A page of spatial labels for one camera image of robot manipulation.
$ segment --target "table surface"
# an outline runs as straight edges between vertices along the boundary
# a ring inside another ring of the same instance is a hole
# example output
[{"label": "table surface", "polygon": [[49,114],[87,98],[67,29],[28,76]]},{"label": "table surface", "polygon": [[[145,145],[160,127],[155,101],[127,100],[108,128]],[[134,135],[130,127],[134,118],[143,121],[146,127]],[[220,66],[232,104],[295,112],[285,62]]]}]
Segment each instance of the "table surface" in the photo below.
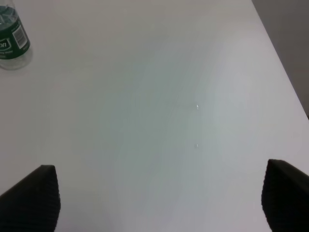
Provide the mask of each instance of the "table surface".
[{"label": "table surface", "polygon": [[15,4],[0,192],[54,164],[57,232],[270,231],[267,160],[309,173],[309,123],[250,0]]}]

